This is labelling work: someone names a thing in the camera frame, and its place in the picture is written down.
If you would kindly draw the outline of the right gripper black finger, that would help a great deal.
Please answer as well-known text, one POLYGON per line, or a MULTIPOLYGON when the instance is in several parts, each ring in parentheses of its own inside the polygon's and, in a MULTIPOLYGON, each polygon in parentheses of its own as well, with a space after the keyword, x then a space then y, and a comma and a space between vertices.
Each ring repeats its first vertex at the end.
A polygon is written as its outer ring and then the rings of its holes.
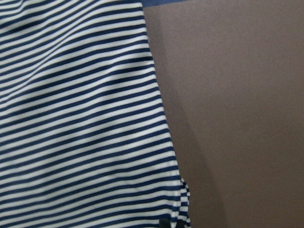
POLYGON ((159 228, 171 228, 171 221, 167 218, 159 219, 159 228))

